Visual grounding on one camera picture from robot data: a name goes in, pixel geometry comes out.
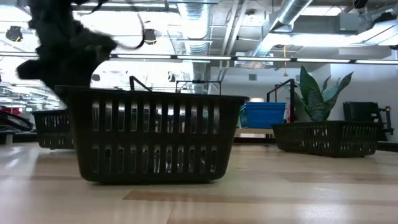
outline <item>blue plastic bin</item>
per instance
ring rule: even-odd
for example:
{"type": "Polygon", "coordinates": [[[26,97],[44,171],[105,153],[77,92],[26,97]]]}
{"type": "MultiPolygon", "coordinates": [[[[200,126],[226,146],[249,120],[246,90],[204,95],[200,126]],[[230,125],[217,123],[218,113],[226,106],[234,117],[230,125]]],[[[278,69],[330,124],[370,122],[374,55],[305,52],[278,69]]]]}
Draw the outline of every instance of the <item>blue plastic bin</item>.
{"type": "Polygon", "coordinates": [[[248,102],[242,108],[239,119],[242,128],[272,128],[272,124],[284,122],[286,103],[248,102]]]}

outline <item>wooden floor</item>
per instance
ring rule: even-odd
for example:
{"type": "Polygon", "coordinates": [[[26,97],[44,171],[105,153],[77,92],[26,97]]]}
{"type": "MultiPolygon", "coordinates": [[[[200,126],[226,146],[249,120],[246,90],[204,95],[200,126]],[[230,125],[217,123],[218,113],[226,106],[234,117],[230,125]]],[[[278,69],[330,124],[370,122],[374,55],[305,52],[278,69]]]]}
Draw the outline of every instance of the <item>wooden floor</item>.
{"type": "Polygon", "coordinates": [[[398,154],[332,159],[235,146],[206,185],[100,186],[73,151],[0,147],[2,224],[398,223],[398,154]]]}

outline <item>snake plant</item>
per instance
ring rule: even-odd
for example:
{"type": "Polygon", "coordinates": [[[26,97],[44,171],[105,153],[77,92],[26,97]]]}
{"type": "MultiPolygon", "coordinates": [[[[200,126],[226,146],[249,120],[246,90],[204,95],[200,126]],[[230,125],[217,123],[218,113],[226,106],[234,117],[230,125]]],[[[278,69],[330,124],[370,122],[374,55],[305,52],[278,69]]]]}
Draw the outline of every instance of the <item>snake plant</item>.
{"type": "Polygon", "coordinates": [[[301,95],[295,93],[296,102],[303,104],[306,114],[310,117],[311,121],[326,121],[330,115],[331,109],[335,106],[338,95],[344,88],[348,86],[351,81],[353,72],[345,76],[341,82],[340,79],[329,89],[328,77],[322,85],[322,89],[315,79],[308,74],[307,70],[302,66],[300,71],[300,83],[298,87],[301,95]]]}

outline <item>air duct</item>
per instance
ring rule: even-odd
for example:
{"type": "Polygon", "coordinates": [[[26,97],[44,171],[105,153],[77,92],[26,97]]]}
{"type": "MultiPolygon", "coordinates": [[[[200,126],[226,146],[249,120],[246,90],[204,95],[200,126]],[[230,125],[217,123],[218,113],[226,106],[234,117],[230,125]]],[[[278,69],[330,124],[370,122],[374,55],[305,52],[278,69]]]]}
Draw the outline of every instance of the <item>air duct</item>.
{"type": "Polygon", "coordinates": [[[267,38],[268,33],[283,26],[292,25],[312,1],[313,0],[284,0],[278,11],[278,16],[274,20],[266,20],[264,23],[266,36],[262,42],[257,45],[255,50],[252,51],[251,56],[265,57],[274,46],[270,38],[267,38]]]}
{"type": "MultiPolygon", "coordinates": [[[[208,38],[210,26],[210,5],[209,4],[177,4],[183,19],[183,36],[192,41],[185,42],[185,48],[189,55],[207,55],[210,44],[201,42],[208,38]]],[[[204,80],[207,63],[192,63],[192,80],[204,80]]],[[[203,85],[193,84],[194,93],[202,93],[203,85]]]]}

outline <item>black plastic basket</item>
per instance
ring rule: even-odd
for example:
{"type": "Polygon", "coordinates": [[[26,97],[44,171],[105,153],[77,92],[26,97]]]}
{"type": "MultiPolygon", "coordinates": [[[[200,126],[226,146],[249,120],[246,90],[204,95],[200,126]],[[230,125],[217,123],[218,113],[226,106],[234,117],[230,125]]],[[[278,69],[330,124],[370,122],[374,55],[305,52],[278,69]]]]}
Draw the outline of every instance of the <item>black plastic basket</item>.
{"type": "Polygon", "coordinates": [[[39,146],[50,149],[74,149],[69,114],[65,110],[33,112],[39,146]]]}
{"type": "Polygon", "coordinates": [[[278,148],[331,157],[363,157],[376,152],[381,124],[323,121],[272,125],[278,148]]]}
{"type": "Polygon", "coordinates": [[[221,178],[246,100],[67,86],[57,92],[68,98],[81,176],[114,184],[221,178]]]}

